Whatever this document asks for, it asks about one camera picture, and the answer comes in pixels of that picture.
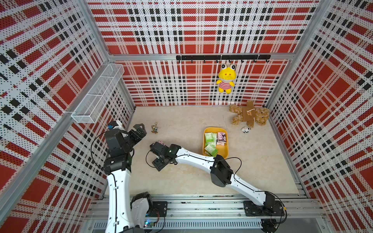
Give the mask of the green tissue pack bottom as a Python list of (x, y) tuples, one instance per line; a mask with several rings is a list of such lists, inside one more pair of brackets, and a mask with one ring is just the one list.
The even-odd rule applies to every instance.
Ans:
[(205, 151), (212, 157), (216, 157), (218, 154), (218, 150), (216, 149), (216, 147), (213, 147), (211, 145), (205, 147)]

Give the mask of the green tissue pack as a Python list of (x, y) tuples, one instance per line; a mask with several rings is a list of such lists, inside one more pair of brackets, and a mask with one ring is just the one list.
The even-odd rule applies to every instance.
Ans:
[(211, 145), (211, 146), (213, 146), (213, 147), (216, 147), (216, 141), (209, 141), (209, 142), (206, 142), (206, 143), (205, 143), (205, 147), (207, 147), (207, 146), (209, 146), (209, 145)]
[(216, 147), (213, 147), (211, 145), (205, 147), (205, 151), (212, 157), (216, 157), (218, 154), (218, 150), (216, 149)]
[(205, 133), (205, 143), (215, 144), (217, 141), (217, 133)]

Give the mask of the yellow plastic storage box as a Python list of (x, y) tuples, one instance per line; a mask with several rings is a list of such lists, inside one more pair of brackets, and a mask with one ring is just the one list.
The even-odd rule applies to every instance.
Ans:
[(205, 150), (205, 147), (207, 146), (206, 142), (206, 133), (224, 133), (225, 134), (225, 143), (219, 145), (219, 142), (217, 141), (216, 149), (218, 150), (218, 155), (221, 155), (223, 158), (227, 158), (229, 155), (229, 146), (228, 146), (228, 132), (224, 128), (220, 127), (207, 127), (204, 131), (204, 137), (203, 137), (203, 155), (210, 156), (210, 154)]

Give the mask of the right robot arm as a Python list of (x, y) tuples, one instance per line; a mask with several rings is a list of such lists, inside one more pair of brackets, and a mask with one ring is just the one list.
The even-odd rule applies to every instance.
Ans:
[(241, 179), (221, 155), (203, 156), (172, 144), (169, 147), (159, 142), (150, 145), (150, 152), (156, 155), (151, 167), (161, 171), (169, 164), (185, 164), (210, 174), (211, 181), (218, 187), (229, 187), (253, 203), (264, 215), (286, 216), (287, 210), (280, 199), (269, 191), (260, 190)]

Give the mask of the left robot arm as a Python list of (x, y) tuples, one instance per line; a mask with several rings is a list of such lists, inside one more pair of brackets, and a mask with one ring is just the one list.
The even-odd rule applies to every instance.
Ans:
[(107, 233), (143, 233), (144, 222), (150, 208), (147, 194), (141, 194), (130, 202), (130, 178), (134, 146), (146, 135), (144, 124), (134, 125), (130, 132), (120, 121), (112, 121), (105, 132), (108, 156), (104, 163), (109, 188), (109, 212)]

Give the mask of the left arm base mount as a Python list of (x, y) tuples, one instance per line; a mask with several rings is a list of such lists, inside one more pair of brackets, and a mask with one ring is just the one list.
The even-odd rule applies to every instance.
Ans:
[(168, 202), (153, 202), (149, 207), (146, 217), (166, 217), (168, 211)]

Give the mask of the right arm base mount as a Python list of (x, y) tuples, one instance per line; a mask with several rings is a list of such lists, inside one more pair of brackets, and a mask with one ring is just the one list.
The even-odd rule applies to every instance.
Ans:
[(244, 201), (243, 208), (246, 216), (285, 216), (285, 211), (280, 201), (275, 201), (272, 208), (257, 206), (252, 201)]

